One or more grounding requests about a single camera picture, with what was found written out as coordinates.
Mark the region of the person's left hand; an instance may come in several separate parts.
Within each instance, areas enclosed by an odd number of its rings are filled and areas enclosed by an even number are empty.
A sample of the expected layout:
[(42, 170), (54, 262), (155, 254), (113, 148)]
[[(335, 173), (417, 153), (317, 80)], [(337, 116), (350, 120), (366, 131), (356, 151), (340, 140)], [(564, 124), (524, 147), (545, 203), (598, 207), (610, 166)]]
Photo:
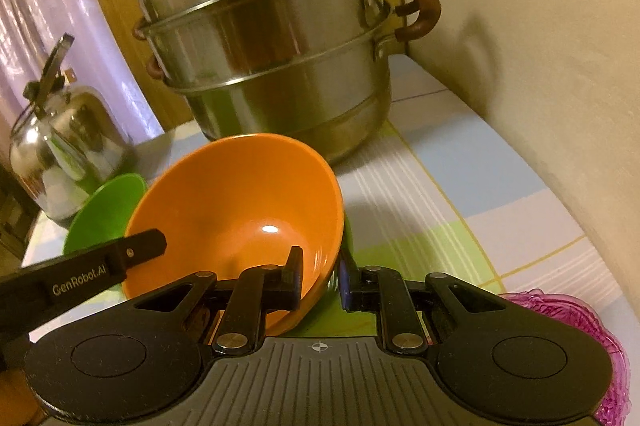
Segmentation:
[(0, 425), (40, 425), (44, 420), (34, 394), (21, 370), (11, 368), (0, 376)]

